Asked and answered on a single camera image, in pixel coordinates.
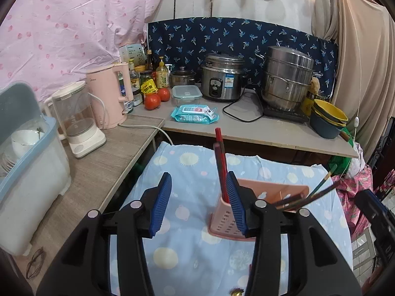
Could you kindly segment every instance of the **red tomato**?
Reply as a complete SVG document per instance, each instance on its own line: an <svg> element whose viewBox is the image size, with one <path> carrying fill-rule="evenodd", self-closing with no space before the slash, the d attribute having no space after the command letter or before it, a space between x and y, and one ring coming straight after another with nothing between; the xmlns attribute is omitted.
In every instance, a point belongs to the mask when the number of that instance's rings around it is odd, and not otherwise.
<svg viewBox="0 0 395 296"><path fill-rule="evenodd" d="M160 98L157 94L149 93L145 96L144 107L147 110L154 110L160 106Z"/></svg>
<svg viewBox="0 0 395 296"><path fill-rule="evenodd" d="M162 101L169 101L170 99L170 91L167 88L160 88L158 90L158 95Z"/></svg>

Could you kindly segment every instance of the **yellow seasoning packet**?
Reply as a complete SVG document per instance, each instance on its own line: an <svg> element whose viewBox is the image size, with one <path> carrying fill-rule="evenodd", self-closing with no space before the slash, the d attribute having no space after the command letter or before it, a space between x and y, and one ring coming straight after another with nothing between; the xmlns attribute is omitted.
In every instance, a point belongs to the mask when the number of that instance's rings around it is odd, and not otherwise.
<svg viewBox="0 0 395 296"><path fill-rule="evenodd" d="M147 94L147 93L157 92L158 89L157 86L155 85L155 82L152 79L150 79L141 85L141 91L143 94Z"/></svg>

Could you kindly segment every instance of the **wet wipes package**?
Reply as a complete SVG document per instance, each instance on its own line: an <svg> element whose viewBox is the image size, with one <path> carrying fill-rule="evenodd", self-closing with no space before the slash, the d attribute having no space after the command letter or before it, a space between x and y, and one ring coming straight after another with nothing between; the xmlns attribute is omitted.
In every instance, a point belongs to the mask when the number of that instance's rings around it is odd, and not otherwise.
<svg viewBox="0 0 395 296"><path fill-rule="evenodd" d="M203 123L208 125L220 117L217 108L210 109L206 105L181 105L174 108L171 116L178 122Z"/></svg>

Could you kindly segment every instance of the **white wall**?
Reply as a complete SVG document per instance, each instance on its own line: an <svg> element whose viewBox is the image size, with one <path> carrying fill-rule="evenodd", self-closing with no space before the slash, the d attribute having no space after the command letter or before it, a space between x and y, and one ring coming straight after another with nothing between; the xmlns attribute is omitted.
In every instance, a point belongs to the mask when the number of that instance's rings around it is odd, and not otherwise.
<svg viewBox="0 0 395 296"><path fill-rule="evenodd" d="M314 0L213 0L213 17L271 22L311 33ZM149 19L173 19L174 0L162 0ZM175 17L209 17L210 0L175 0Z"/></svg>

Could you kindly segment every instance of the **pink plastic basket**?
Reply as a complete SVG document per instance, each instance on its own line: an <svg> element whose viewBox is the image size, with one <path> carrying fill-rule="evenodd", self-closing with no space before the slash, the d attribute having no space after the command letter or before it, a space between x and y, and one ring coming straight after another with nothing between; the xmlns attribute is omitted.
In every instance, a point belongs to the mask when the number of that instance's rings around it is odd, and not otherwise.
<svg viewBox="0 0 395 296"><path fill-rule="evenodd" d="M305 185L275 184L272 182L260 182L258 180L238 179L240 186L251 188L256 197L264 199L268 203L275 203L284 199L287 195L294 196L309 194L309 187ZM208 232L213 236L232 240L254 240L245 238L236 226L232 207L223 201L221 195L214 213L210 216Z"/></svg>

